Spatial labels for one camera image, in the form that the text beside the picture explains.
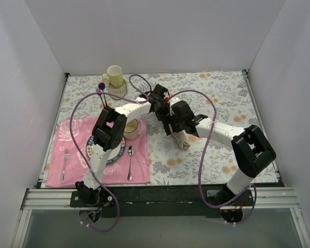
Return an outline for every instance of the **mug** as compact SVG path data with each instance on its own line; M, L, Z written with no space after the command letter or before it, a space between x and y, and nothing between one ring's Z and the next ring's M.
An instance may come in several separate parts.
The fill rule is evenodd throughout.
M139 135L138 121L136 119L126 124L124 129L124 137L127 140L134 140Z
M116 88L122 86L123 84L122 68L120 66L110 66L107 69L107 73L102 75L102 80L111 83Z

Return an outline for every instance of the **mug handle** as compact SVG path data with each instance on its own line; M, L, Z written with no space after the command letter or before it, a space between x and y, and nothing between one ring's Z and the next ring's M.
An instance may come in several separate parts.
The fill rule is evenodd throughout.
M109 78L109 76L108 76L107 73L102 75L102 80L103 80L104 82L110 83L110 78Z

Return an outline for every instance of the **gray floor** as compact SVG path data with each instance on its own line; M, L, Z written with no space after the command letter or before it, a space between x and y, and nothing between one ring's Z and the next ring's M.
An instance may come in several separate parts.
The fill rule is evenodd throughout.
M100 219L108 227L113 219ZM259 210L237 227L203 216L125 217L99 233L74 210L34 210L23 247L301 247L289 209Z

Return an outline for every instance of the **round woven coaster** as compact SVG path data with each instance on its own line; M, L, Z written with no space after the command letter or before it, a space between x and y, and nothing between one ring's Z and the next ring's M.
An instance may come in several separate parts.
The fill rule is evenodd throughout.
M118 88L114 87L112 84L109 84L108 92L111 94L118 95L120 97L124 97L126 95L126 93L128 92L128 85L127 85L125 79L123 79L122 86L120 86ZM115 100L119 100L119 98L117 98L117 97L112 96L112 98Z

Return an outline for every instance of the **plate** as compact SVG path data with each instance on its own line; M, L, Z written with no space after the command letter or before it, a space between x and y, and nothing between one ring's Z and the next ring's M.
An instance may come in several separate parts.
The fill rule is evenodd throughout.
M93 135L91 135L91 137L88 139L86 143L86 154L89 158L91 158L93 154L93 144L94 144ZM120 144L112 151L112 153L110 153L107 164L114 163L120 157L122 157L125 151L125 147L126 147L126 142L125 142L125 138L123 137Z

